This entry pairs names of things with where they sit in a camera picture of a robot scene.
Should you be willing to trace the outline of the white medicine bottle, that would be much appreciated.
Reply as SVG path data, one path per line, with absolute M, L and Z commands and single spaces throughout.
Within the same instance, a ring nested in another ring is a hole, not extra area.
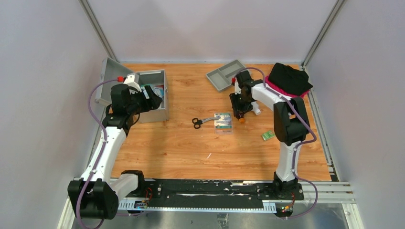
M 261 114 L 261 110 L 259 108 L 259 105 L 257 104 L 257 102 L 252 102 L 252 111 L 255 113 L 255 115 L 260 115 Z

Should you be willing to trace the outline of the blue cotton pouch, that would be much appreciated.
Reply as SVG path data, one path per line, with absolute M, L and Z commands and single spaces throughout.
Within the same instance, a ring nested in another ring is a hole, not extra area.
M 143 93 L 147 99 L 149 99 L 149 94 L 146 91 L 146 86 L 149 86 L 153 90 L 154 94 L 156 94 L 157 96 L 159 96 L 161 98 L 163 98 L 165 96 L 163 84 L 144 84 L 144 85 L 141 85 L 140 88 L 143 91 Z

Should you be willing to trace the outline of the grey metal case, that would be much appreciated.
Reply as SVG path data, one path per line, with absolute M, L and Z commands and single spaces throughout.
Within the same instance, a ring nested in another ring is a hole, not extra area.
M 169 96 L 168 80 L 164 69 L 135 72 L 115 60 L 106 57 L 102 62 L 100 82 L 102 86 L 98 87 L 95 95 L 95 102 L 103 106 L 111 104 L 111 88 L 117 82 L 113 82 L 118 77 L 128 77 L 125 82 L 134 88 L 141 89 L 144 96 L 150 99 L 153 95 L 161 99 L 157 109 L 141 114 L 140 123 L 154 123 L 168 121 L 169 114 Z

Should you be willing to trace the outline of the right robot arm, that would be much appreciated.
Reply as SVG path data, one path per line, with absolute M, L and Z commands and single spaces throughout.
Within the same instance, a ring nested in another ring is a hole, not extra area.
M 264 195 L 278 199 L 293 197 L 299 189 L 297 165 L 301 145 L 311 132 L 307 111 L 301 97 L 288 97 L 271 88 L 264 79 L 253 80 L 249 68 L 243 68 L 232 79 L 234 93 L 229 95 L 233 115 L 244 122 L 244 115 L 256 111 L 259 101 L 273 111 L 274 133 L 280 142 L 278 166 L 273 182 Z

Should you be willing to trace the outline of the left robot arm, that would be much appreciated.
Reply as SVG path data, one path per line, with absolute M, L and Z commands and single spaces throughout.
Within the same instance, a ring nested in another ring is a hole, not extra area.
M 106 116 L 100 121 L 102 135 L 96 153 L 79 180 L 68 185 L 68 195 L 78 219 L 113 219 L 120 201 L 129 193 L 141 197 L 146 184 L 141 171 L 125 171 L 111 181 L 111 172 L 118 152 L 126 140 L 130 128 L 137 122 L 134 116 L 156 110 L 162 98 L 150 85 L 139 89 L 128 84 L 116 84 L 111 88 L 111 104 Z

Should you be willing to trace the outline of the bandage strip box pack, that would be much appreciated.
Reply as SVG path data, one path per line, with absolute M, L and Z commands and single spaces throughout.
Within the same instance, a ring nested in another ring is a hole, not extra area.
M 230 135 L 233 133 L 233 122 L 231 113 L 214 114 L 214 131 L 219 135 Z

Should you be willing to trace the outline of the grey divider tray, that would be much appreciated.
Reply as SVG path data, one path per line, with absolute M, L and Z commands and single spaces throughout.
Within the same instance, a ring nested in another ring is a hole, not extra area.
M 206 77 L 218 92 L 222 92 L 231 87 L 232 78 L 243 68 L 246 66 L 241 61 L 233 60 L 208 72 Z

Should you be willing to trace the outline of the pink folded cloth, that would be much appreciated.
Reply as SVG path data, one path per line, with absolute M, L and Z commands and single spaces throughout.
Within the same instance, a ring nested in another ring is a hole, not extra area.
M 280 87 L 276 86 L 274 83 L 270 82 L 268 76 L 265 77 L 265 82 L 266 82 L 267 85 L 269 85 L 270 88 L 274 89 L 278 93 L 281 93 L 282 95 L 289 96 L 289 97 L 301 97 L 301 98 L 304 98 L 310 92 L 310 90 L 307 90 L 307 91 L 305 91 L 304 93 L 302 93 L 300 95 L 290 94 L 290 93 L 284 91 L 283 89 L 281 89 Z

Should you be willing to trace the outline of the small green packet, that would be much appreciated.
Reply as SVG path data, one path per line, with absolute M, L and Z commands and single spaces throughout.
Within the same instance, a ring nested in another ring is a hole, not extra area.
M 267 141 L 267 140 L 269 140 L 269 139 L 271 139 L 271 138 L 273 138 L 275 136 L 276 136 L 275 133 L 273 131 L 271 131 L 271 130 L 266 131 L 261 135 L 261 137 L 262 137 L 262 139 L 264 141 Z

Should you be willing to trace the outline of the black folded cloth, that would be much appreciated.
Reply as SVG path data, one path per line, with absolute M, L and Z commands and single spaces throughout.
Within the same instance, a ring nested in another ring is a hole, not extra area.
M 270 82 L 290 94 L 300 95 L 313 88 L 305 71 L 282 63 L 275 63 L 268 77 Z

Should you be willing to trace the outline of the black handled scissors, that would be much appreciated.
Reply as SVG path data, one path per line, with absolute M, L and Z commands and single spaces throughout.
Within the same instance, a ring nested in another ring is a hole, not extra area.
M 219 120 L 219 117 L 210 117 L 210 118 L 205 118 L 205 119 L 199 119 L 199 118 L 193 118 L 192 123 L 194 129 L 199 129 L 201 128 L 201 125 L 208 122 L 208 121 L 213 121 L 213 120 Z

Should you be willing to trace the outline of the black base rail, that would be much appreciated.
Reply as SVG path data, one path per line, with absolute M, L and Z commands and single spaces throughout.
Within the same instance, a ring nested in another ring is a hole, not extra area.
M 282 189 L 273 182 L 201 179 L 146 179 L 132 191 L 120 208 L 174 211 L 281 211 L 283 204 L 304 200 L 302 186 Z

